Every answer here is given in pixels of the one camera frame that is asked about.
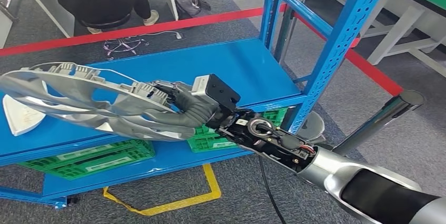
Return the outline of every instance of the electrical cable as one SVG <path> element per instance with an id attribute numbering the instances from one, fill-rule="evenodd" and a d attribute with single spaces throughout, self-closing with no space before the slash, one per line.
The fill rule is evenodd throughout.
<path id="1" fill-rule="evenodd" d="M 277 216 L 279 216 L 279 219 L 282 222 L 282 224 L 287 224 L 282 214 L 280 213 L 279 208 L 277 207 L 276 202 L 274 201 L 274 198 L 272 197 L 271 190 L 269 189 L 268 180 L 266 179 L 265 175 L 265 167 L 263 166 L 263 157 L 259 156 L 259 162 L 260 162 L 260 170 L 262 171 L 263 182 L 265 183 L 266 191 L 268 193 L 269 199 L 271 200 L 272 206 L 274 207 L 274 211 L 276 211 L 276 214 Z"/>
<path id="2" fill-rule="evenodd" d="M 141 34 L 140 36 L 144 36 L 144 35 L 147 35 L 147 36 L 155 36 L 155 35 L 159 35 L 159 34 L 162 34 L 162 33 L 175 33 L 175 37 L 176 37 L 177 39 L 182 39 L 181 34 L 180 34 L 179 32 L 176 32 L 176 31 L 163 31 L 163 32 L 151 33 L 151 34 Z"/>

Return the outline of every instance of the cooling fan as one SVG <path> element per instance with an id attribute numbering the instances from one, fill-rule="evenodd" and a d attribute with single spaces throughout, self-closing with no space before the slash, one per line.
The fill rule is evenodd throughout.
<path id="1" fill-rule="evenodd" d="M 104 73 L 107 78 L 116 75 L 125 79 L 125 84 L 106 80 Z M 113 70 L 75 63 L 40 64 L 0 77 L 0 89 L 5 94 L 76 125 L 146 140 L 179 141 L 192 137 L 195 130 L 191 127 L 150 120 L 150 111 L 175 113 L 168 95 L 154 85 L 155 82 L 138 82 Z M 106 93 L 103 96 L 107 99 L 98 99 L 98 92 Z"/>

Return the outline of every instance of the cable on floor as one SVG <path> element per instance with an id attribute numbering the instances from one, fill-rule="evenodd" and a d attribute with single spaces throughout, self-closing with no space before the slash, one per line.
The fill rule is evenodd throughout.
<path id="1" fill-rule="evenodd" d="M 274 198 L 272 197 L 271 190 L 269 189 L 268 180 L 266 179 L 265 175 L 265 167 L 263 166 L 263 157 L 259 156 L 259 162 L 260 162 L 260 170 L 262 171 L 263 182 L 265 183 L 266 191 L 268 193 L 269 199 L 271 200 L 272 206 L 274 207 L 274 211 L 276 211 L 276 214 L 277 216 L 279 216 L 279 219 L 282 222 L 282 224 L 287 224 L 282 214 L 280 213 L 279 208 L 277 207 L 276 202 L 274 201 Z"/>

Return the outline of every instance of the white triangular object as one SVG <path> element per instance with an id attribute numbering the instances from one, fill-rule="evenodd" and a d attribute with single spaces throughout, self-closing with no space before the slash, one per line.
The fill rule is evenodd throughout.
<path id="1" fill-rule="evenodd" d="M 14 136 L 33 130 L 45 118 L 45 114 L 23 105 L 9 95 L 3 97 L 3 109 Z"/>

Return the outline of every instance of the green crate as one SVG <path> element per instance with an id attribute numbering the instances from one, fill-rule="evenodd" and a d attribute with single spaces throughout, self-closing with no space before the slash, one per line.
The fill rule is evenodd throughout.
<path id="1" fill-rule="evenodd" d="M 288 107 L 279 108 L 276 110 L 265 111 L 262 113 L 265 119 L 270 120 L 274 125 L 280 126 L 282 124 L 283 118 L 288 111 Z"/>
<path id="2" fill-rule="evenodd" d="M 151 149 L 147 149 L 146 151 L 142 151 L 141 148 L 138 147 L 131 147 L 114 153 L 108 153 L 103 156 L 86 159 L 70 165 L 48 170 L 46 173 L 68 180 L 73 180 L 101 171 L 110 170 L 119 166 L 131 164 L 143 159 L 152 158 L 154 156 L 155 151 L 153 146 L 151 146 Z"/>
<path id="3" fill-rule="evenodd" d="M 228 141 L 226 137 L 219 134 L 207 134 L 202 136 L 194 136 L 187 140 L 192 152 L 204 152 L 216 149 L 229 149 L 237 147 L 234 142 Z"/>
<path id="4" fill-rule="evenodd" d="M 280 108 L 276 110 L 263 112 L 262 115 L 271 120 L 276 126 L 280 126 L 287 113 L 288 108 Z M 210 150 L 220 150 L 235 148 L 237 145 L 234 142 L 228 141 L 226 137 L 216 134 L 213 129 L 206 126 L 195 128 L 195 135 L 187 140 L 192 152 L 204 152 Z"/>
<path id="5" fill-rule="evenodd" d="M 154 156 L 155 151 L 150 141 L 131 139 L 62 155 L 21 162 L 19 165 L 66 179 L 75 179 Z M 90 166 L 96 166 L 96 168 L 82 168 Z"/>

